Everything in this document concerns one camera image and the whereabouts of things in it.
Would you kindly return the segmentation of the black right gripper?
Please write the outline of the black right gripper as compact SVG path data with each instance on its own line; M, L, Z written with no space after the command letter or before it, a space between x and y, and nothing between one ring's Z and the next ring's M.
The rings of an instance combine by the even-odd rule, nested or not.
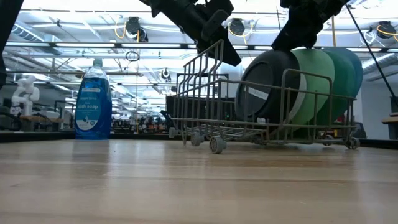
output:
M339 13L339 6L289 6L288 9L288 21L273 41L273 50L312 48L323 24Z

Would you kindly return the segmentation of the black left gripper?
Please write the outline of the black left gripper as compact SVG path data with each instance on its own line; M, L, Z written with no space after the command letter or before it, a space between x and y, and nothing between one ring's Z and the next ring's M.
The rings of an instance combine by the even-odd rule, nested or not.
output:
M241 58L228 39L228 30L219 27L234 10L230 0L141 0L151 8L152 17L159 13L169 18L180 30L196 42L200 54L218 43L223 48L222 62L232 66Z

